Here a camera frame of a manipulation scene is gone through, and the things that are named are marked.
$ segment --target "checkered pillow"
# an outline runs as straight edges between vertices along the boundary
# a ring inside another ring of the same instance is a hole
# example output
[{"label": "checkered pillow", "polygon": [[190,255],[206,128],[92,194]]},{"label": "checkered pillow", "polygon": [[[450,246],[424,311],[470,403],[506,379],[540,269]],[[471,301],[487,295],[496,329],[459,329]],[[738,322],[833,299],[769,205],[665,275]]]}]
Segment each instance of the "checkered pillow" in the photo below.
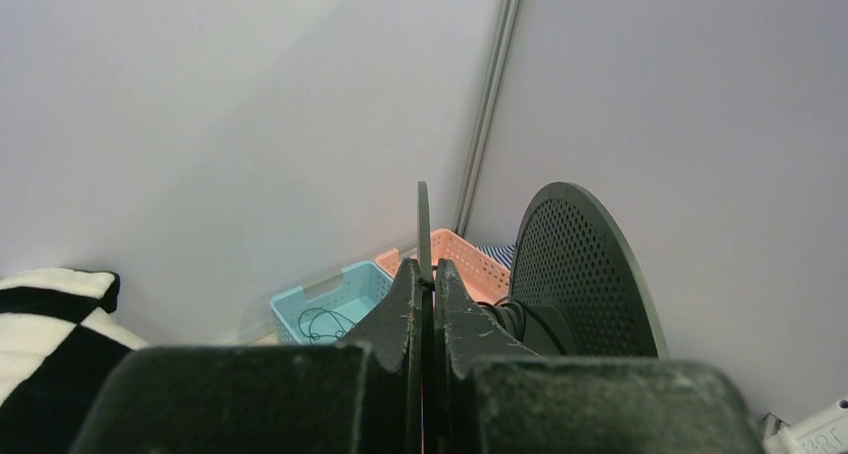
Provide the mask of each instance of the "checkered pillow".
[{"label": "checkered pillow", "polygon": [[109,272],[0,281],[0,452],[67,452],[106,376],[145,342],[116,325]]}]

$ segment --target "black and white pillow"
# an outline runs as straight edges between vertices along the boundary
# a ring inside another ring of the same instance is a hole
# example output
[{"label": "black and white pillow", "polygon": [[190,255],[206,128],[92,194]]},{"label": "black and white pillow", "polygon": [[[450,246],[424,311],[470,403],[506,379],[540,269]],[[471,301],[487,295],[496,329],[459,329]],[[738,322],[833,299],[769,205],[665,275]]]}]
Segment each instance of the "black and white pillow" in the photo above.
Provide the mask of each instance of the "black and white pillow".
[{"label": "black and white pillow", "polygon": [[0,281],[0,452],[67,452],[109,372],[146,345],[115,324],[110,272]]}]

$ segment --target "plastic basket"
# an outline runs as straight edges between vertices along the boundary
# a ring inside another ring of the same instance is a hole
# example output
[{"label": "plastic basket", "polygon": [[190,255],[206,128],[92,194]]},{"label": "plastic basket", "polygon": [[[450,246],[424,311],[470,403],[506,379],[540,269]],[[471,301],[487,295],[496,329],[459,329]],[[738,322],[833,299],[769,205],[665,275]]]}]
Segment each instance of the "plastic basket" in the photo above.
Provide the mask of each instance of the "plastic basket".
[{"label": "plastic basket", "polygon": [[[341,271],[341,286],[307,298],[303,286],[290,289],[271,299],[271,310],[277,323],[277,336],[285,344],[330,344],[340,330],[349,331],[349,322],[326,309],[357,323],[386,297],[392,279],[371,261],[358,262]],[[313,340],[308,334],[326,336]]]},{"label": "plastic basket", "polygon": [[[483,254],[465,239],[447,229],[430,233],[433,265],[439,259],[450,259],[459,269],[465,289],[475,301],[495,302],[509,294],[509,269]],[[377,256],[377,265],[394,278],[404,257],[415,257],[398,249]]]}]

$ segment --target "striped fabric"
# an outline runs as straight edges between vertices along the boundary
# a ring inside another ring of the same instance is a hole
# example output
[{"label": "striped fabric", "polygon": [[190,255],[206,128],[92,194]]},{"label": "striped fabric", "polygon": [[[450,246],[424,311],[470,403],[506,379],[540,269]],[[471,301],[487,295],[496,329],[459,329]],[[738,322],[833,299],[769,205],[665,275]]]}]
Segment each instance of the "striped fabric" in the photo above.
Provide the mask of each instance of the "striped fabric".
[{"label": "striped fabric", "polygon": [[483,251],[483,254],[486,254],[506,266],[507,269],[512,268],[512,258],[515,256],[515,245],[478,246],[477,248]]}]

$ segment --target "orange basket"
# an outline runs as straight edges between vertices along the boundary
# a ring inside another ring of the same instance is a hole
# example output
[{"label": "orange basket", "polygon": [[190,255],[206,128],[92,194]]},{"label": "orange basket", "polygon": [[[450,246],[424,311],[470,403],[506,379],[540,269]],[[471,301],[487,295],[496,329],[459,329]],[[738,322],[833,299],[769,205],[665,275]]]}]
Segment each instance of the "orange basket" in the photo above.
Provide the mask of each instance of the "orange basket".
[{"label": "orange basket", "polygon": [[[439,263],[439,259],[450,259],[456,264],[471,299],[493,303],[509,294],[509,269],[452,231],[438,229],[431,232],[430,252],[434,266]],[[414,258],[414,254],[412,251],[401,256],[398,249],[392,249],[377,256],[375,261],[394,278],[401,259]]]}]

